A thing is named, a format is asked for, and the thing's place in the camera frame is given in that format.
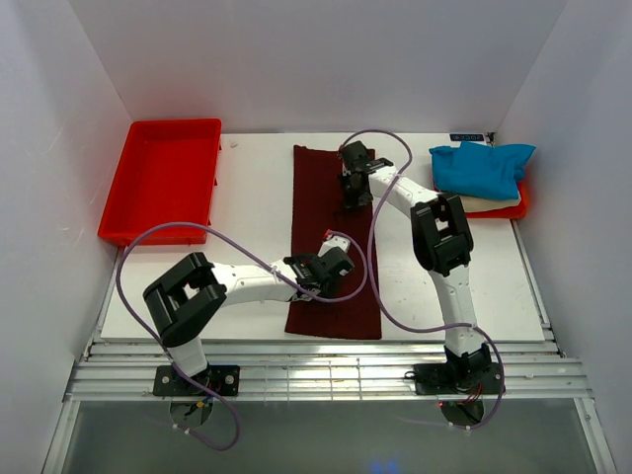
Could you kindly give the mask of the maroon t shirt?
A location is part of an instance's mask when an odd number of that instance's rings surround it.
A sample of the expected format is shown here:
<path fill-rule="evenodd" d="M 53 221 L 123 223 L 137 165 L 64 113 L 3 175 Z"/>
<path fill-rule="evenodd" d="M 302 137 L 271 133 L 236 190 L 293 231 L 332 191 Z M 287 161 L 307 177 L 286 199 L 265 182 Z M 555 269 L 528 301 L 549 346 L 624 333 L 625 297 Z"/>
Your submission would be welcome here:
<path fill-rule="evenodd" d="M 366 247 L 372 206 L 345 208 L 341 174 L 335 151 L 293 147 L 292 256 L 317 252 L 329 231 L 345 233 Z M 292 303 L 285 330 L 300 336 L 375 341 L 382 338 L 381 313 L 367 284 L 349 301 Z"/>

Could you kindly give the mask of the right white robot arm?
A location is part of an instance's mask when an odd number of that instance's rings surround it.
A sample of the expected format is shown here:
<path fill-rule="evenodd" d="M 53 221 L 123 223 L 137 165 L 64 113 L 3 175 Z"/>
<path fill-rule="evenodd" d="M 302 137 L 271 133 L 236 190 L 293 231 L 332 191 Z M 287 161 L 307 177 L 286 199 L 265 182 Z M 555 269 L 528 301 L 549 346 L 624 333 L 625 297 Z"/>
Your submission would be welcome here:
<path fill-rule="evenodd" d="M 403 176 L 386 158 L 374 158 L 360 141 L 346 141 L 339 149 L 344 203 L 358 208 L 379 202 L 369 226 L 367 255 L 382 206 L 389 203 L 409 217 L 414 255 L 434 284 L 442 324 L 412 328 L 389 321 L 416 334 L 444 333 L 446 362 L 416 365 L 412 376 L 420 393 L 467 393 L 474 397 L 502 391 L 500 366 L 492 361 L 491 343 L 479 328 L 473 305 L 469 264 L 473 237 L 460 198 L 429 190 Z"/>

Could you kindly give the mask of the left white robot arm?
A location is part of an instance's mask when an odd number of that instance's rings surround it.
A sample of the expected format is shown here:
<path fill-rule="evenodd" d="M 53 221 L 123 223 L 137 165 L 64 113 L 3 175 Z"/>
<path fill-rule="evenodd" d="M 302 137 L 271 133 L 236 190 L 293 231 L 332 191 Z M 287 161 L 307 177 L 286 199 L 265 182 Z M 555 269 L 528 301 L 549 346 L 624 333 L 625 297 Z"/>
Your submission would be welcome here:
<path fill-rule="evenodd" d="M 176 383 L 192 395 L 207 387 L 208 362 L 200 333 L 220 308 L 310 301 L 314 296 L 330 299 L 355 268 L 350 246 L 349 238 L 334 234 L 325 238 L 318 253 L 285 257 L 266 269 L 215 264 L 202 252 L 182 258 L 143 292 L 160 343 L 178 366 Z"/>

